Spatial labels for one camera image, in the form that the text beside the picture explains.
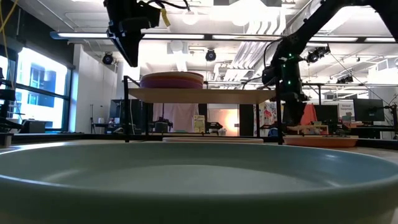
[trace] stack of plates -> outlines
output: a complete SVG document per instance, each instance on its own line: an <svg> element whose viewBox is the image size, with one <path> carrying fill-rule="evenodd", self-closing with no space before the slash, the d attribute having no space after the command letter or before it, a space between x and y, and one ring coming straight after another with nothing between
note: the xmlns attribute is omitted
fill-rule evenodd
<svg viewBox="0 0 398 224"><path fill-rule="evenodd" d="M144 75L141 88L203 88L203 75L193 72L160 72Z"/></svg>

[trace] wooden board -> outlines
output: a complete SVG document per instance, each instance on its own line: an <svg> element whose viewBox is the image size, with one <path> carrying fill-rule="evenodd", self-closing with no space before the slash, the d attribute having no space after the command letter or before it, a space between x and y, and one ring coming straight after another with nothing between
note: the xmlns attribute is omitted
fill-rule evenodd
<svg viewBox="0 0 398 224"><path fill-rule="evenodd" d="M275 96L273 90L194 90L131 88L130 95L146 103L259 104Z"/></svg>

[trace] yellow tag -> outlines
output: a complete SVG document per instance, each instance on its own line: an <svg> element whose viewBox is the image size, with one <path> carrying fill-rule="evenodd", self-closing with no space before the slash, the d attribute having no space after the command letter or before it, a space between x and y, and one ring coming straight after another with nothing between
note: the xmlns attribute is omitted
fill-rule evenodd
<svg viewBox="0 0 398 224"><path fill-rule="evenodd" d="M167 18L166 9L160 9L160 13L162 14L162 18L163 18L164 24L166 25L166 27L169 27L170 26L170 21Z"/></svg>

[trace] ceiling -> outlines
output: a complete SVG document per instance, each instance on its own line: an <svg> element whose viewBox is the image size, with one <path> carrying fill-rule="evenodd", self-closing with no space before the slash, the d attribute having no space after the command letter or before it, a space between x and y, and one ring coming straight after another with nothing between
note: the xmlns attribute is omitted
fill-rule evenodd
<svg viewBox="0 0 398 224"><path fill-rule="evenodd" d="M76 2L76 0L20 0L19 5L53 29L60 32L105 32L108 25L108 15L103 7L103 0L92 2ZM280 34L284 24L299 12L308 3L308 0L296 0L295 4L283 6L283 9L264 7L259 0L240 0L231 6L213 6L213 0L189 1L191 8L197 15L183 10L167 8L171 23L169 28L164 26L148 30L148 32L173 32L173 33L214 33L214 34ZM333 18L333 24L326 33L330 35L382 35L391 36L381 21L379 15L371 8L350 8L341 11ZM167 51L170 41L143 40L139 49L139 65L141 74L162 72L178 69L176 56ZM187 54L183 56L188 70L204 71L215 75L218 67L230 65L240 67L239 63L245 60L260 62L264 45L244 42L211 42L211 41L185 41L188 45ZM109 40L91 40L82 42L85 50L92 55L101 57L105 52L114 52L114 55L123 60ZM330 44L331 52L335 58L346 68L353 68L359 77L367 76L367 68L374 66L375 62L383 57L398 55L398 45L394 44ZM207 49L214 49L217 58L214 62L207 62L205 54ZM330 76L339 74L345 69L331 55L327 55L317 63L300 66L302 78L306 82L325 82ZM248 73L237 71L228 72L228 80L240 81L248 78Z"/></svg>

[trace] window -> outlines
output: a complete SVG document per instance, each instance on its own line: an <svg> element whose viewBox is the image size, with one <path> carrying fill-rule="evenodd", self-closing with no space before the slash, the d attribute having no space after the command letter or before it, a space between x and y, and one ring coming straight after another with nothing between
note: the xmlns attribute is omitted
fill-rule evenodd
<svg viewBox="0 0 398 224"><path fill-rule="evenodd" d="M68 129L71 70L31 49L19 53L13 118L46 121L46 129Z"/></svg>

